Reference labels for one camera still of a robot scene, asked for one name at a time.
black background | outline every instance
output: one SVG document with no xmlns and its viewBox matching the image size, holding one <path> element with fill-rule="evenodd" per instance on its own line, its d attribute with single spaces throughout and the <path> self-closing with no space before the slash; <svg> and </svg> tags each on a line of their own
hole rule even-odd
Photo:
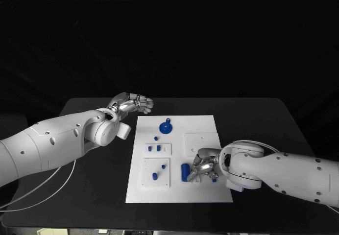
<svg viewBox="0 0 339 235">
<path fill-rule="evenodd" d="M 337 2 L 54 2 L 0 1 L 2 113 L 30 125 L 72 97 L 119 92 L 277 97 L 337 160 Z"/>
</svg>

robotic hand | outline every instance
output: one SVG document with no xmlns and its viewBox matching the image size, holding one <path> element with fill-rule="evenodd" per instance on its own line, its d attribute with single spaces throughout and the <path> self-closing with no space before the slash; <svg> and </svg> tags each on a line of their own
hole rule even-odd
<svg viewBox="0 0 339 235">
<path fill-rule="evenodd" d="M 274 152 L 264 156 L 261 146 Z M 339 163 L 321 158 L 278 152 L 255 141 L 235 141 L 222 149 L 202 148 L 193 160 L 187 181 L 199 175 L 213 179 L 219 168 L 226 187 L 239 192 L 264 182 L 274 191 L 339 207 Z"/>
<path fill-rule="evenodd" d="M 129 126 L 119 122 L 128 112 L 151 112 L 152 101 L 141 95 L 118 94 L 106 108 L 40 121 L 0 141 L 0 187 L 20 177 L 54 169 L 86 152 L 125 139 Z"/>
</svg>

table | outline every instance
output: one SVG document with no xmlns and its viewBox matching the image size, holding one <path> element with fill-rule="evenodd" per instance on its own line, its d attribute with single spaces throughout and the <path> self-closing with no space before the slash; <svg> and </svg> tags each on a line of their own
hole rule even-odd
<svg viewBox="0 0 339 235">
<path fill-rule="evenodd" d="M 109 98 L 73 98 L 60 115 L 105 107 Z M 333 233 L 339 215 L 324 206 L 275 193 L 232 191 L 233 203 L 125 204 L 137 115 L 122 122 L 132 128 L 127 140 L 114 139 L 76 161 L 60 192 L 36 207 L 7 212 L 7 227 L 90 228 L 248 233 Z M 150 115 L 213 115 L 220 146 L 235 140 L 261 141 L 279 151 L 313 156 L 282 102 L 275 98 L 155 98 Z M 8 209 L 43 200 L 62 185 L 72 163 L 50 182 Z M 54 170 L 21 179 L 15 197 L 31 190 Z"/>
</svg>

